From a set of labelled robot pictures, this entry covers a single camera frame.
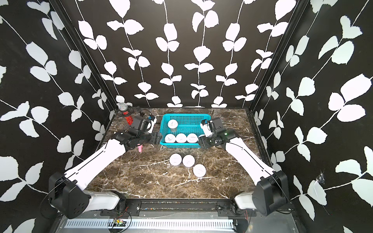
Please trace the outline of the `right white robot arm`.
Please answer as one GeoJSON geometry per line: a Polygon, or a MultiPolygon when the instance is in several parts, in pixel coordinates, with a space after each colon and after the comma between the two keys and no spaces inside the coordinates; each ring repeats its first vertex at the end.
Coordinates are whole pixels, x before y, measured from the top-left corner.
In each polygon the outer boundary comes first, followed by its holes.
{"type": "Polygon", "coordinates": [[[204,131],[198,139],[200,147],[222,147],[240,163],[255,184],[254,191],[234,197],[237,208],[254,209],[268,216],[288,204],[288,178],[284,172],[275,171],[259,159],[236,131],[224,128],[220,118],[203,119],[200,127],[204,131]]]}

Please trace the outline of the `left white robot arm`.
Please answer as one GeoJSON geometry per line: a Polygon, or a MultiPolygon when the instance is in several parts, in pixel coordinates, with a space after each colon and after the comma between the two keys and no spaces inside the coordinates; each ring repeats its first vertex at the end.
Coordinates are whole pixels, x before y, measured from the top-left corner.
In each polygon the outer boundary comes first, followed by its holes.
{"type": "Polygon", "coordinates": [[[117,191],[86,191],[89,183],[109,164],[139,145],[158,145],[162,134],[153,131],[156,117],[136,116],[129,129],[115,133],[99,150],[65,173],[49,178],[48,202],[68,219],[87,211],[126,209],[126,197],[117,191]]]}

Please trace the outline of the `teal plastic basket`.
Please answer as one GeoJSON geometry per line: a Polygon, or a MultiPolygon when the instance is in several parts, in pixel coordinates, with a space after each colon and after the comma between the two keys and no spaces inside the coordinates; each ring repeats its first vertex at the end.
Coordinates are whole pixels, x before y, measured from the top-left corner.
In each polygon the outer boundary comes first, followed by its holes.
{"type": "Polygon", "coordinates": [[[165,114],[162,117],[160,124],[160,133],[162,134],[160,144],[167,148],[200,148],[198,142],[168,143],[166,142],[165,137],[168,134],[172,134],[174,136],[184,134],[185,136],[188,136],[189,134],[193,133],[196,134],[197,137],[204,135],[205,133],[200,126],[203,120],[211,120],[211,116],[209,114],[165,114]],[[170,120],[176,120],[178,123],[175,132],[173,132],[168,126],[168,122],[170,120]]]}

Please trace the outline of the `black mini tripod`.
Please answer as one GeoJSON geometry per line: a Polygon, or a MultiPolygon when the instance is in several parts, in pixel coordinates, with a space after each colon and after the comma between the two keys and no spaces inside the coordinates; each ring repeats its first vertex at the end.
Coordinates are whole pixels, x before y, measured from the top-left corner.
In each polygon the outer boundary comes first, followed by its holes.
{"type": "Polygon", "coordinates": [[[135,107],[129,106],[128,110],[129,110],[129,113],[134,117],[140,116],[140,117],[148,118],[151,120],[155,119],[155,115],[149,109],[141,108],[139,106],[135,106],[135,107]]]}

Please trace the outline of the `white vented strip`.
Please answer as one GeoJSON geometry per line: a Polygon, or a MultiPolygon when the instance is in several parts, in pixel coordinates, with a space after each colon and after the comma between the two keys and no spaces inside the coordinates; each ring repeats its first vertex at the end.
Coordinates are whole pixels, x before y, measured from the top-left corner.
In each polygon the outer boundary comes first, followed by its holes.
{"type": "Polygon", "coordinates": [[[155,230],[206,230],[233,231],[236,226],[231,219],[132,219],[126,227],[111,228],[113,219],[69,219],[65,229],[155,229],[155,230]]]}

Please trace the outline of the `small circuit board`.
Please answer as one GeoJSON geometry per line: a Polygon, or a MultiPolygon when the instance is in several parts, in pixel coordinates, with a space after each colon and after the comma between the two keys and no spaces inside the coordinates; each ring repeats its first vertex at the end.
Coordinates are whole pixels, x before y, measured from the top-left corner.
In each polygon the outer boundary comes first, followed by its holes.
{"type": "Polygon", "coordinates": [[[111,228],[126,227],[127,221],[123,219],[114,219],[108,226],[111,228]]]}

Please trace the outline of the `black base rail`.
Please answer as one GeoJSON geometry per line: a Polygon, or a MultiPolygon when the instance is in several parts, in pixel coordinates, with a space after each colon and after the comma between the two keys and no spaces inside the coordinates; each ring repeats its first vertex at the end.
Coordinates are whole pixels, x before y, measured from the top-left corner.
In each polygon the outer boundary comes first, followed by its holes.
{"type": "Polygon", "coordinates": [[[140,216],[142,212],[213,212],[218,216],[245,218],[257,216],[253,209],[240,210],[230,199],[127,199],[119,210],[101,210],[102,216],[140,216]]]}

